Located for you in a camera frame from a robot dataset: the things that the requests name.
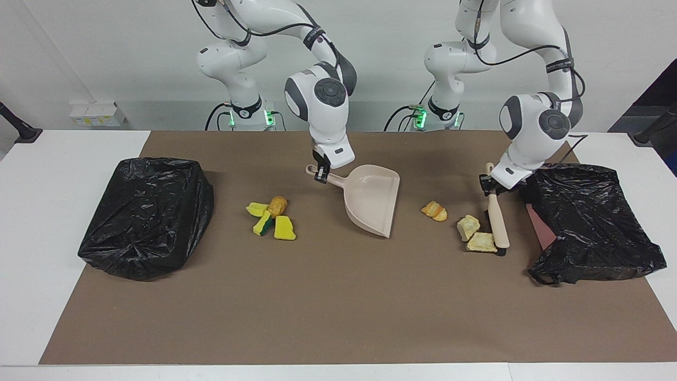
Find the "pink bin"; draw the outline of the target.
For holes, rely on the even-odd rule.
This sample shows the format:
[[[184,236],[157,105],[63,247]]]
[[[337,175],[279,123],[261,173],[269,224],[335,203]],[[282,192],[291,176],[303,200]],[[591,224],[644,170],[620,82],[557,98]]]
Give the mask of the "pink bin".
[[[532,204],[526,204],[525,207],[529,214],[529,218],[531,219],[535,234],[537,235],[542,250],[548,249],[549,246],[551,246],[551,244],[556,241],[556,234],[552,232],[552,229],[536,213]]]

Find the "yellow green sponge piece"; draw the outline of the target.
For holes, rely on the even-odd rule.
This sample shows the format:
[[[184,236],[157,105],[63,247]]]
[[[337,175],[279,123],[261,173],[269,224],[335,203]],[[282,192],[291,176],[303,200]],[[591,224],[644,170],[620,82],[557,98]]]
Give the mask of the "yellow green sponge piece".
[[[259,237],[264,236],[274,224],[274,218],[268,210],[264,210],[259,221],[252,227],[252,232]]]

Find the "pale bread piece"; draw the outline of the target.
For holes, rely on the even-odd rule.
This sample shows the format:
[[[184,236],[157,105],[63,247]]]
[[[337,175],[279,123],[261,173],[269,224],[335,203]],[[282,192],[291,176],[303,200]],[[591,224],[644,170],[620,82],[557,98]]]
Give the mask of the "pale bread piece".
[[[491,232],[476,232],[466,243],[467,251],[498,253],[498,248]]]

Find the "pale bread chunk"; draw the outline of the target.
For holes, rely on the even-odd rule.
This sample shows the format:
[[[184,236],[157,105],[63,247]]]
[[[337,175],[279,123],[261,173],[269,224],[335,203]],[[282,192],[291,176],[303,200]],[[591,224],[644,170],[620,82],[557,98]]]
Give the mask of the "pale bread chunk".
[[[481,223],[473,215],[465,215],[463,219],[457,222],[456,227],[463,242],[469,242],[481,228]]]

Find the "brown table mat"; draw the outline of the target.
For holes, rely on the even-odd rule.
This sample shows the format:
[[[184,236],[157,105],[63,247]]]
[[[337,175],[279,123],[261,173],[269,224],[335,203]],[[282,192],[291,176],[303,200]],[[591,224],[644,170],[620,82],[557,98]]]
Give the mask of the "brown table mat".
[[[353,166],[401,176],[391,238],[349,220],[340,188],[305,172],[303,132],[152,132],[144,157],[200,162],[215,209],[184,267],[152,282],[87,266],[46,365],[673,362],[677,331],[645,279],[546,287],[517,193],[500,197],[505,257],[455,225],[486,207],[477,176],[501,132],[351,133]],[[252,232],[251,202],[285,197],[296,239]],[[441,204],[437,222],[420,210]]]

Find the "beige plastic dustpan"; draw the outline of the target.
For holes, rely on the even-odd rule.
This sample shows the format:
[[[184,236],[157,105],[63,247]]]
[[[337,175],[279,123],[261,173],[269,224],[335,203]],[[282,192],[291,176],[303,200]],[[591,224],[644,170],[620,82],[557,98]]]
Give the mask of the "beige plastic dustpan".
[[[346,177],[328,175],[343,189],[346,214],[361,229],[389,238],[396,210],[400,176],[386,167],[358,166]]]

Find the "orange crust bread piece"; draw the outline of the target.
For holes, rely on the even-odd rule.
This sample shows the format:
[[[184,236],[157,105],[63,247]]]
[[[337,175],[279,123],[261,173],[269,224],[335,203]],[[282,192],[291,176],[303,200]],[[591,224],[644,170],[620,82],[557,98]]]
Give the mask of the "orange crust bread piece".
[[[420,211],[437,222],[444,222],[448,218],[445,207],[435,201],[430,201]]]

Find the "thick yellow sponge piece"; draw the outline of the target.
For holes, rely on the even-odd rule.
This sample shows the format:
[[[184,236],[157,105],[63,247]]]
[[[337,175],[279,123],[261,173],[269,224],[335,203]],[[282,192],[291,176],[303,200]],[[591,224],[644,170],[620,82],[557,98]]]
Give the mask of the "thick yellow sponge piece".
[[[293,241],[297,238],[294,232],[294,226],[286,215],[278,215],[275,219],[274,237],[278,240]]]

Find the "black stand with foot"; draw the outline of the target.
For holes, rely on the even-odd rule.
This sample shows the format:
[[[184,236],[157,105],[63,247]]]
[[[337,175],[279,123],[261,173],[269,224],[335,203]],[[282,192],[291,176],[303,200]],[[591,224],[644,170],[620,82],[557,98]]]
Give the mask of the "black stand with foot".
[[[10,111],[3,102],[0,102],[0,115],[19,133],[15,144],[31,144],[43,133],[43,129],[34,128]]]

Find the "beige hand brush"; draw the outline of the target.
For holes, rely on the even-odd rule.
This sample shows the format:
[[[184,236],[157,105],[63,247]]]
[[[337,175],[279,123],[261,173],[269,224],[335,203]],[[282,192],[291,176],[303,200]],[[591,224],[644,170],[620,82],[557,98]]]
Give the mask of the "beige hand brush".
[[[491,231],[494,243],[497,248],[497,256],[504,257],[506,251],[510,248],[510,241],[506,231],[505,219],[501,212],[500,204],[496,191],[488,193],[488,219],[491,225]]]

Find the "dark grey stand pole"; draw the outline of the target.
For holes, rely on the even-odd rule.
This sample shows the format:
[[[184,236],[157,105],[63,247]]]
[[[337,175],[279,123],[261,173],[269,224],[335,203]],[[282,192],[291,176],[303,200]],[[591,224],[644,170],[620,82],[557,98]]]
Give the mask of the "dark grey stand pole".
[[[675,101],[667,110],[662,113],[655,121],[648,127],[641,130],[641,132],[630,133],[629,137],[637,147],[650,147],[651,138],[656,133],[669,128],[674,123],[677,123],[677,101]]]

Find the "dark background panel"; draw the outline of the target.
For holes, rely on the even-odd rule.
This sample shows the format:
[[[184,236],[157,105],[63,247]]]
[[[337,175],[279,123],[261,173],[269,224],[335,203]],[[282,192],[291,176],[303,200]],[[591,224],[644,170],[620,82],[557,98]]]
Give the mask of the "dark background panel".
[[[650,84],[608,130],[612,133],[641,132],[677,101],[677,59]],[[677,177],[677,123],[651,138],[651,146]]]

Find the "black bag lined bin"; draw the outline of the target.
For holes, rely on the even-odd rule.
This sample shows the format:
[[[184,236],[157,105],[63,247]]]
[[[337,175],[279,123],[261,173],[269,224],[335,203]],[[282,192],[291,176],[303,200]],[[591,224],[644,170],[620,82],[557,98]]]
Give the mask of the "black bag lined bin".
[[[214,188],[197,161],[120,161],[78,249],[105,273],[152,280],[181,269],[212,219]]]

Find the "loose black trash bag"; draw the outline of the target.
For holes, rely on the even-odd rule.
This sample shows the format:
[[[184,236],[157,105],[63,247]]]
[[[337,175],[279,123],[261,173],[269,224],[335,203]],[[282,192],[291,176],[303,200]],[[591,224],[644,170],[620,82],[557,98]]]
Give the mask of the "loose black trash bag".
[[[519,193],[555,236],[528,270],[539,284],[636,279],[667,267],[614,169],[585,164],[539,169]]]

